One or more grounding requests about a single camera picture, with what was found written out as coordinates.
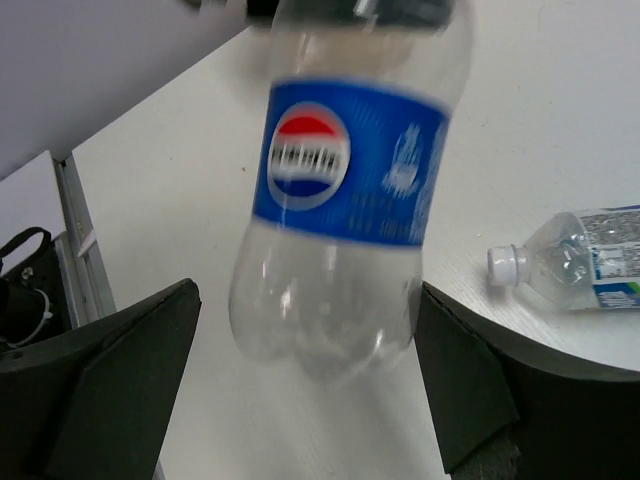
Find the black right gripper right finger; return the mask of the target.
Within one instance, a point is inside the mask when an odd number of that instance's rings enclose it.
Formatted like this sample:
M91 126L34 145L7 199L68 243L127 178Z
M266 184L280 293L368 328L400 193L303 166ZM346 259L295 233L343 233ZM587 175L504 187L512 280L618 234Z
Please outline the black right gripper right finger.
M538 343L429 284L414 340L452 478L638 478L638 372Z

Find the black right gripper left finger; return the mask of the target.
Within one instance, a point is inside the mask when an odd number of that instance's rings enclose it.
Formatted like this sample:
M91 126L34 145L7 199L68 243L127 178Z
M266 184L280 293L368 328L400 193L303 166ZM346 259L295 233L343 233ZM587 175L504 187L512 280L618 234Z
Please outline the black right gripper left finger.
M1 355L4 479L150 479L201 309L181 280Z

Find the clear bottle blue Pepsi label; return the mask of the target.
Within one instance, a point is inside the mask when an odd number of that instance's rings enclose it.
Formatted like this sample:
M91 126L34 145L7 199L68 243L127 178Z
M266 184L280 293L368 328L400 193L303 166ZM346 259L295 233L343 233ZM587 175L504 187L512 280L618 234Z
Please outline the clear bottle blue Pepsi label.
M229 293L239 350L310 377L394 364L469 76L467 1L282 1L250 222Z

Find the clear water bottle white cap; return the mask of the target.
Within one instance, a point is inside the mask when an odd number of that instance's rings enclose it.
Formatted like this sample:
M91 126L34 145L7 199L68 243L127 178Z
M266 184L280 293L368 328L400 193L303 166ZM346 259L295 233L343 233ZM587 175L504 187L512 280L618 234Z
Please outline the clear water bottle white cap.
M489 283L563 311L639 307L639 207L562 212L522 245L487 251Z

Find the aluminium table frame rail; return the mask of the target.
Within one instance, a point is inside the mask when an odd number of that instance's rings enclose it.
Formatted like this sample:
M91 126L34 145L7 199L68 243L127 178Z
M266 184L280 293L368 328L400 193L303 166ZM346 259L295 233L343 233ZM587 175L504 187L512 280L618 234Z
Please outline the aluminium table frame rail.
M117 311L76 162L54 162L65 232L54 242L73 328Z

